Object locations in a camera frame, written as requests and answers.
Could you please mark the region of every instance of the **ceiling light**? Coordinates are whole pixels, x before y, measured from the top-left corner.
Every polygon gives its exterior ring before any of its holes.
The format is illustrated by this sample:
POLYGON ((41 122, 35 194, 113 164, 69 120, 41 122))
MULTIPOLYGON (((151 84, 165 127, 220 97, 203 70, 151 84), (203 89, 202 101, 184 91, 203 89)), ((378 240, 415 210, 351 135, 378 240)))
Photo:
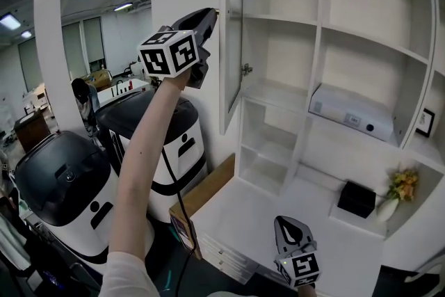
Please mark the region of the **ceiling light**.
POLYGON ((118 6, 114 11, 119 11, 119 10, 122 10, 122 9, 125 9, 125 8, 129 8, 132 5, 133 5, 133 3, 126 3, 124 5, 118 6))
POLYGON ((23 38, 30 38, 32 35, 33 34, 30 31, 28 31, 28 30, 22 32, 22 37, 23 38))
POLYGON ((11 14, 6 14, 0 19, 0 24, 7 27, 10 30, 15 30, 20 27, 20 22, 11 14))

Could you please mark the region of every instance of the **white t-shirt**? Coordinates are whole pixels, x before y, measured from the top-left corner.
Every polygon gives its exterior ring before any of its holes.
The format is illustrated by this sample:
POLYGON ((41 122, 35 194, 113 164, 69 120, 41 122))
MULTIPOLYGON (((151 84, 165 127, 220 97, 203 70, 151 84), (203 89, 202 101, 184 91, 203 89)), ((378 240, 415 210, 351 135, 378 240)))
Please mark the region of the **white t-shirt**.
MULTIPOLYGON (((145 265, 126 252, 110 252, 99 297, 160 297, 150 280, 145 265)), ((209 297, 236 297, 229 292, 216 292, 209 297)))

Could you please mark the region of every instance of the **white desk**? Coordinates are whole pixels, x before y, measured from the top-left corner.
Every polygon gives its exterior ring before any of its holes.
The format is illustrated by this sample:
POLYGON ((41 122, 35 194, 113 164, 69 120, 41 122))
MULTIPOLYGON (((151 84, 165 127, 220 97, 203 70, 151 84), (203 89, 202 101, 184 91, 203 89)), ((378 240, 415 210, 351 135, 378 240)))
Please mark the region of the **white desk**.
POLYGON ((282 197, 232 178, 191 217, 195 229, 277 272, 274 219, 289 216, 309 226, 318 243, 319 296, 371 297, 382 259, 383 238, 329 218, 337 193, 296 179, 282 197))
POLYGON ((102 107, 102 106, 107 105, 108 103, 118 100, 123 95, 127 95, 129 93, 134 93, 134 92, 139 92, 143 88, 149 90, 150 84, 148 82, 141 81, 140 79, 129 79, 128 81, 125 81, 124 83, 118 84, 119 95, 116 95, 116 85, 114 85, 110 88, 107 88, 105 90, 98 92, 97 98, 99 99, 100 106, 102 107), (132 90, 128 90, 130 81, 133 84, 132 90), (120 90, 121 89, 124 90, 124 88, 127 88, 127 91, 120 94, 120 90))

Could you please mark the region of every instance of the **door hinge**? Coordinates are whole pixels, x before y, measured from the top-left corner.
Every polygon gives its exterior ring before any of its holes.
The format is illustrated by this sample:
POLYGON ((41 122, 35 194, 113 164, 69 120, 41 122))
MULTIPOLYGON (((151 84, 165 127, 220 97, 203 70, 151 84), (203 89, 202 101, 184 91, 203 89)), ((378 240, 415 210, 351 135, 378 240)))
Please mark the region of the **door hinge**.
POLYGON ((243 66, 241 66, 241 74, 243 75, 243 77, 248 76, 251 71, 253 71, 253 68, 249 67, 248 63, 245 63, 243 66))

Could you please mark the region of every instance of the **black box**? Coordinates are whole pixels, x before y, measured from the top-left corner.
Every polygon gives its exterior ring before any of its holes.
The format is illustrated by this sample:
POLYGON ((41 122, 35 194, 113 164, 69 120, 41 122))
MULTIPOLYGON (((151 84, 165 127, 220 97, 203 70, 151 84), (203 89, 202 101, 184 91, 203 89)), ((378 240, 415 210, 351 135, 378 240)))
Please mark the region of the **black box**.
POLYGON ((375 192, 354 182, 347 182, 337 206, 356 216, 367 218, 375 208, 375 192))

